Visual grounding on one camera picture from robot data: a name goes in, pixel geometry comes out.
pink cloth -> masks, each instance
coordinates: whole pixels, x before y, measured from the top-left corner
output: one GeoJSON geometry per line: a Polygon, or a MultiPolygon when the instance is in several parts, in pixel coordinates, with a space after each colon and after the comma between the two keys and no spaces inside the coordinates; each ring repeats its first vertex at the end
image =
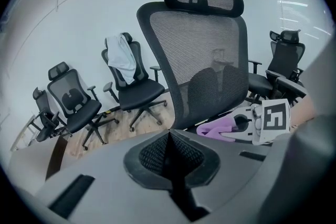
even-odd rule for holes
{"type": "Polygon", "coordinates": [[[196,132],[200,136],[234,142],[234,138],[224,137],[220,133],[230,133],[235,127],[237,127],[235,119],[229,114],[215,121],[201,124],[197,127],[196,132]]]}

black office chair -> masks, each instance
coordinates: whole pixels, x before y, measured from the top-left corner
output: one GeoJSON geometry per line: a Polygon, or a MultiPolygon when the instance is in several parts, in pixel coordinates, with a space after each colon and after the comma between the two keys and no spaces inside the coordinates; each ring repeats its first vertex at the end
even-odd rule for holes
{"type": "Polygon", "coordinates": [[[36,101],[36,104],[39,109],[39,113],[37,116],[31,120],[29,125],[34,126],[37,130],[39,130],[38,135],[36,136],[36,141],[42,142],[47,138],[52,138],[57,135],[66,135],[68,132],[66,131],[65,122],[58,116],[59,112],[53,114],[49,102],[48,95],[46,91],[40,91],[37,87],[33,91],[33,98],[36,101]],[[35,120],[40,118],[43,128],[41,129],[39,126],[35,124],[35,120]],[[62,123],[63,126],[57,128],[59,123],[62,123]]]}
{"type": "Polygon", "coordinates": [[[186,129],[243,102],[248,91],[243,0],[164,0],[142,5],[140,27],[186,129]]]}
{"type": "Polygon", "coordinates": [[[275,38],[274,32],[270,32],[271,48],[273,59],[266,70],[266,76],[257,74],[257,66],[260,62],[249,60],[254,65],[253,73],[249,73],[249,91],[250,96],[246,101],[251,103],[261,103],[260,97],[266,98],[284,98],[284,91],[281,87],[274,89],[275,81],[278,77],[286,78],[298,82],[300,72],[298,72],[298,63],[301,60],[305,45],[299,42],[299,31],[282,31],[275,38]]]}
{"type": "MultiPolygon", "coordinates": [[[[280,34],[275,33],[273,31],[269,32],[269,37],[271,38],[271,49],[272,49],[272,54],[274,57],[275,51],[276,51],[276,47],[277,47],[277,42],[280,40],[280,34]]],[[[257,64],[253,65],[253,71],[256,74],[257,73],[257,64]]],[[[300,86],[303,87],[303,84],[301,83],[301,81],[299,81],[300,79],[300,75],[303,73],[303,69],[301,68],[296,68],[296,70],[293,70],[292,75],[290,76],[289,80],[296,82],[297,84],[299,84],[300,86]]]]}
{"type": "Polygon", "coordinates": [[[103,117],[106,118],[107,115],[105,113],[98,114],[101,108],[101,103],[98,101],[98,98],[94,93],[95,86],[88,88],[95,98],[95,100],[92,100],[91,97],[84,92],[82,86],[80,85],[76,69],[70,70],[65,62],[61,62],[49,69],[48,76],[51,81],[48,84],[48,90],[59,103],[64,116],[68,119],[67,130],[70,133],[74,133],[84,128],[87,124],[90,125],[89,132],[82,144],[84,150],[88,150],[85,143],[93,131],[96,132],[97,137],[102,144],[107,144],[101,138],[98,127],[111,121],[115,121],[116,124],[118,124],[119,121],[116,119],[109,119],[100,122],[100,120],[103,117]]]}
{"type": "MultiPolygon", "coordinates": [[[[164,106],[167,106],[166,100],[152,102],[157,97],[159,97],[164,92],[164,87],[159,84],[158,71],[160,67],[154,66],[150,67],[155,72],[155,81],[148,78],[148,73],[146,72],[142,59],[141,59],[141,47],[139,42],[132,41],[132,37],[129,33],[123,33],[126,38],[127,43],[129,44],[131,51],[134,55],[136,61],[135,74],[133,76],[134,81],[128,85],[122,74],[117,68],[109,66],[114,81],[116,82],[115,88],[118,90],[118,96],[112,90],[112,82],[109,82],[103,88],[104,92],[110,92],[113,98],[120,104],[120,108],[124,111],[130,112],[132,109],[139,109],[138,113],[130,123],[130,131],[134,132],[133,124],[139,118],[139,116],[147,111],[152,117],[157,120],[157,124],[161,125],[161,120],[152,112],[150,107],[163,103],[164,106]]],[[[107,49],[103,50],[101,53],[102,58],[105,63],[108,65],[109,59],[107,55],[107,49]]]]}

wooden floor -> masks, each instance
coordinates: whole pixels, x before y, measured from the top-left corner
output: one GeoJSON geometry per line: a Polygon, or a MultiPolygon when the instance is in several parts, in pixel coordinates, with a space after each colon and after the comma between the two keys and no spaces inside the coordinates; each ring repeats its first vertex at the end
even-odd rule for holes
{"type": "MultiPolygon", "coordinates": [[[[101,137],[105,142],[113,144],[117,141],[134,137],[136,135],[170,128],[174,122],[174,108],[170,93],[164,93],[155,101],[160,100],[166,100],[168,105],[165,107],[163,104],[158,104],[151,107],[151,110],[161,119],[161,126],[157,125],[155,118],[150,116],[147,112],[143,112],[134,124],[135,131],[130,132],[129,124],[135,117],[138,109],[132,110],[130,113],[128,113],[127,111],[118,110],[116,112],[112,112],[106,119],[115,118],[119,120],[119,124],[116,124],[115,122],[110,122],[104,126],[99,127],[99,133],[101,137]]],[[[73,134],[72,137],[69,137],[65,154],[69,154],[75,158],[81,158],[85,154],[103,146],[95,133],[93,133],[86,143],[88,150],[84,151],[82,143],[87,135],[87,132],[88,131],[83,128],[81,131],[73,134]]]]}

